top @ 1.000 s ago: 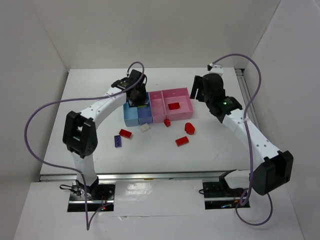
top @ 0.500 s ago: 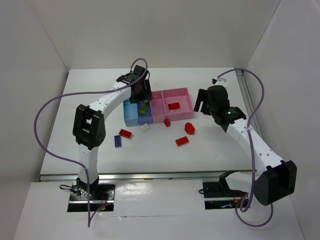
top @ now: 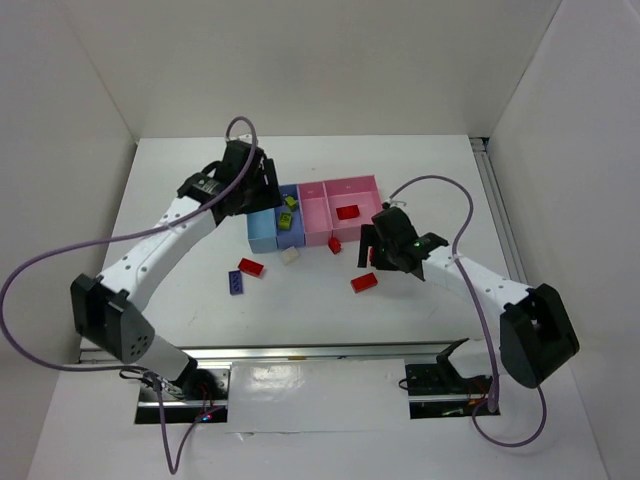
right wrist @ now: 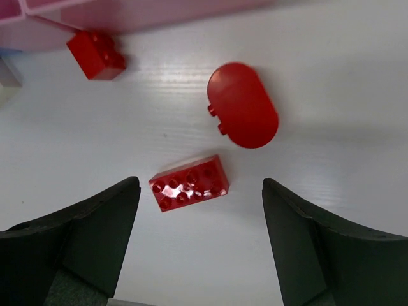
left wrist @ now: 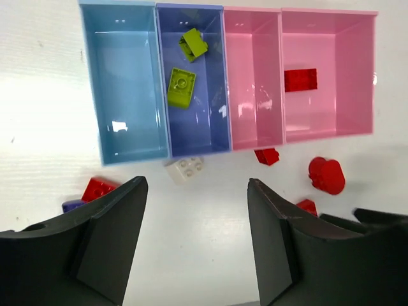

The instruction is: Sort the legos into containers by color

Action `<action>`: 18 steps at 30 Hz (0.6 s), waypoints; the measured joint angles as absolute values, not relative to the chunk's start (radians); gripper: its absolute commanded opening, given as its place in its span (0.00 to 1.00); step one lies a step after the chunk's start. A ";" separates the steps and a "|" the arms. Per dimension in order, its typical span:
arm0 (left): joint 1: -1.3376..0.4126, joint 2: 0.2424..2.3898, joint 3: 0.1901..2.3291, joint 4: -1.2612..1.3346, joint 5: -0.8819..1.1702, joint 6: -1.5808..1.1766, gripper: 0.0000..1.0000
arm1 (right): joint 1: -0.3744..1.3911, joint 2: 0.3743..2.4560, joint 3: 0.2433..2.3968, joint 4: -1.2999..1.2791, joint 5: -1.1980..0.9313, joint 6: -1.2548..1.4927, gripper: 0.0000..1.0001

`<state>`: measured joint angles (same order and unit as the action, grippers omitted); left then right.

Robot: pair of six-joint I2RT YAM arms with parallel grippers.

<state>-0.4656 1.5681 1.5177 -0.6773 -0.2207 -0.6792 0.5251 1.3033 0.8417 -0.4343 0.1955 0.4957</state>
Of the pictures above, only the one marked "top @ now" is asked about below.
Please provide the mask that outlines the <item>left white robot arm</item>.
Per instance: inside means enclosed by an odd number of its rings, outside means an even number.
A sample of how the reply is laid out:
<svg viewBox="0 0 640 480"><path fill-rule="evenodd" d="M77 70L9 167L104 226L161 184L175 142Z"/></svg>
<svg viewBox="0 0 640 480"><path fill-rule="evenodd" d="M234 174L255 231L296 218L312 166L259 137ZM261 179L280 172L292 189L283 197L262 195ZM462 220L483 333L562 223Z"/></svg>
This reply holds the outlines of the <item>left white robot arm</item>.
<svg viewBox="0 0 640 480"><path fill-rule="evenodd" d="M76 332L122 363L151 371L185 397L202 386L213 388L213 376L161 337L143 312L165 277L226 218L280 203L273 160L245 141L227 141L221 160L180 186L153 233L96 277L81 274L72 282Z"/></svg>

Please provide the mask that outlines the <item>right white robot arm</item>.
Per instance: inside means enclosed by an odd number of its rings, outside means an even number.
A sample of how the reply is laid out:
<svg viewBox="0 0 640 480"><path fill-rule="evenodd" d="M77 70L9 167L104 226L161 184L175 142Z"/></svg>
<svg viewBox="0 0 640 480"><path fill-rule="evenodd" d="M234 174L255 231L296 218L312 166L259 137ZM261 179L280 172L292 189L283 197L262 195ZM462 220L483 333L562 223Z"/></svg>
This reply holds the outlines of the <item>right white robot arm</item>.
<svg viewBox="0 0 640 480"><path fill-rule="evenodd" d="M492 345L468 340L454 349L449 362L461 377L480 376L495 360L499 373L534 389L580 350L555 288L509 280L456 253L432 232L420 236L398 207L361 226L358 266L411 274L480 305Z"/></svg>

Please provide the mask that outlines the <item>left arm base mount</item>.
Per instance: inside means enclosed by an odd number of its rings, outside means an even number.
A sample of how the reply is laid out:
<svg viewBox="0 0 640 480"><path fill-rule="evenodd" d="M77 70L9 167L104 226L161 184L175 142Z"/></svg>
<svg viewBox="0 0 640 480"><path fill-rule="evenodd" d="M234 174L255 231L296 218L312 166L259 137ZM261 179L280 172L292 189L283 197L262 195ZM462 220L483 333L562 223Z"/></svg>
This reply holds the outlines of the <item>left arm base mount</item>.
<svg viewBox="0 0 640 480"><path fill-rule="evenodd" d="M231 377L229 365L215 364L208 369L211 378L185 394L162 380L162 398L167 424L190 424L198 415L205 414L202 423L226 423L228 418L228 393ZM157 393L149 379L142 381L139 389L134 423L159 425L160 411Z"/></svg>

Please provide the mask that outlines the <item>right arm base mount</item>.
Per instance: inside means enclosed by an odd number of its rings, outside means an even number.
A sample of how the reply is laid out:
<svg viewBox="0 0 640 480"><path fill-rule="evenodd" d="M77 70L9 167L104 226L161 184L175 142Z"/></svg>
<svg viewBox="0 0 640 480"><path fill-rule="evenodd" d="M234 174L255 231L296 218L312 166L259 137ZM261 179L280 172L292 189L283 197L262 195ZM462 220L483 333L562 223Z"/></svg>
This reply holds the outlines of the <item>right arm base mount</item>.
<svg viewBox="0 0 640 480"><path fill-rule="evenodd" d="M462 344L463 340L452 343L432 361L405 365L398 387L408 394L412 420L499 414L487 407L492 379L486 375L463 378L451 364L449 357Z"/></svg>

